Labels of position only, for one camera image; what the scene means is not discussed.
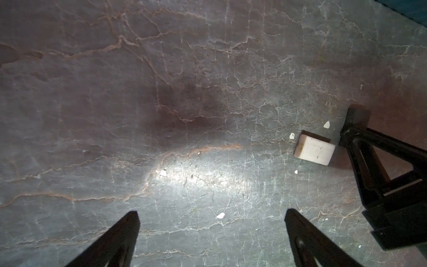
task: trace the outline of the dark stain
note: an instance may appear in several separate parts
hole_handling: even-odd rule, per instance
[[[158,86],[156,92],[153,100],[157,102],[141,123],[156,148],[165,151],[224,145],[224,120],[229,112],[218,87],[182,79],[173,85]]]
[[[20,51],[6,44],[0,44],[0,66],[15,62],[23,57],[41,59],[43,54],[37,51]]]
[[[42,75],[40,73],[32,72],[31,75],[33,75],[35,78],[37,78],[37,79],[39,79],[39,80],[41,80],[43,82],[47,82],[48,81],[48,79],[44,75]]]

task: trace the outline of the white block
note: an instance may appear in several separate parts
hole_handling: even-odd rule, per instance
[[[296,145],[294,156],[327,166],[334,150],[335,145],[333,144],[307,135],[301,135]]]

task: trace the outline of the black plastic bracket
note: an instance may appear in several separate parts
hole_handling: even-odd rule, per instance
[[[66,267],[129,267],[139,227],[138,213],[128,212]]]
[[[370,115],[363,106],[350,106],[339,145],[350,157],[371,233],[383,249],[427,242],[427,151],[367,128]],[[413,170],[390,179],[373,146]]]
[[[362,267],[295,209],[288,209],[286,228],[296,267]]]

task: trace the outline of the marble surface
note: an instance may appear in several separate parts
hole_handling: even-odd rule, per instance
[[[292,155],[302,130],[337,144],[352,103],[426,149],[426,28],[369,0],[15,0],[0,21],[1,266],[64,266],[130,210],[131,266],[294,266],[288,208],[365,266],[427,265],[375,242],[343,149]]]

